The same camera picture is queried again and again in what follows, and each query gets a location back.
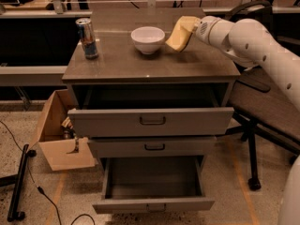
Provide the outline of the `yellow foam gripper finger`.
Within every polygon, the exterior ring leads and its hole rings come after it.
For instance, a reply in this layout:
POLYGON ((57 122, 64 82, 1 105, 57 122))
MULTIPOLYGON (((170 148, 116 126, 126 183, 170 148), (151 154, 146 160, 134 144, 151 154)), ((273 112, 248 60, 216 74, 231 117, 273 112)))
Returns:
POLYGON ((194 32, 198 28, 200 21, 197 17, 182 16, 176 23, 176 30, 194 32))

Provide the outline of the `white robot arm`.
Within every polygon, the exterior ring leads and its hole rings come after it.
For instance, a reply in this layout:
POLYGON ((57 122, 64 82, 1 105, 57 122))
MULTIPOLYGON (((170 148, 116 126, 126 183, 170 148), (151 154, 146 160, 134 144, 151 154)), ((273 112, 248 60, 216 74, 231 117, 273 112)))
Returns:
MULTIPOLYGON (((242 67, 262 67, 293 106, 300 110, 299 57, 277 43, 260 22, 183 16, 174 27, 168 44, 181 52, 192 35, 219 49, 242 67)), ((295 160, 289 173, 277 225, 300 225, 300 157, 295 160)))

